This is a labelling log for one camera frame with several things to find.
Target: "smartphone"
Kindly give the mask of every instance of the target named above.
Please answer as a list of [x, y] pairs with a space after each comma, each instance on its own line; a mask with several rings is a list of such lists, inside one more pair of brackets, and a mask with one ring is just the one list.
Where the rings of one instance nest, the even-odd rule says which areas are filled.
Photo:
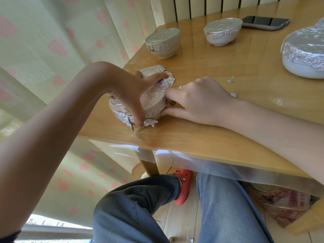
[[242, 27], [256, 28], [267, 31], [277, 31], [290, 23], [289, 19], [247, 16], [243, 19]]

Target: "curtain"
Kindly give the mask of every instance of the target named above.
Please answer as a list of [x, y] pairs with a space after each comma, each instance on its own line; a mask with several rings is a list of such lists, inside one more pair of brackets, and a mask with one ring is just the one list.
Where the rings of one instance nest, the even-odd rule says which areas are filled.
[[[123, 67], [155, 29], [150, 0], [0, 0], [0, 141], [87, 64]], [[128, 152], [77, 138], [34, 213], [91, 226], [104, 194], [135, 180]]]

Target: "phone screen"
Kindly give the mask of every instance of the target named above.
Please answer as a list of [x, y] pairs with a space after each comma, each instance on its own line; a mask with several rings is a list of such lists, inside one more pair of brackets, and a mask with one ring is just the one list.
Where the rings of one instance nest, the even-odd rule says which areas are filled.
[[288, 19], [260, 17], [260, 16], [247, 16], [243, 19], [243, 23], [248, 24], [261, 24], [268, 26], [280, 26], [282, 23], [288, 21]]

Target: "black sleeve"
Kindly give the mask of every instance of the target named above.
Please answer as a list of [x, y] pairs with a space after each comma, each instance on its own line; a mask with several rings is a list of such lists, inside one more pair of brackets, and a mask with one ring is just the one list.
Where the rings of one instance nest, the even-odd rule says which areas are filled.
[[16, 232], [12, 235], [9, 235], [5, 238], [0, 239], [0, 243], [13, 243], [15, 241], [15, 239], [17, 238], [17, 236], [19, 235], [19, 232]]

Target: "dark gray jeans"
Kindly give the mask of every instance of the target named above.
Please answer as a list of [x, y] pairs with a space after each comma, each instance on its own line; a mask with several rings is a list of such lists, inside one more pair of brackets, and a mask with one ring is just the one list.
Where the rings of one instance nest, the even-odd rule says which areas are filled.
[[[148, 177], [107, 193], [94, 211], [94, 242], [169, 242], [152, 215], [179, 193], [175, 175]], [[273, 242], [238, 181], [199, 173], [197, 193], [202, 208], [199, 243]]]

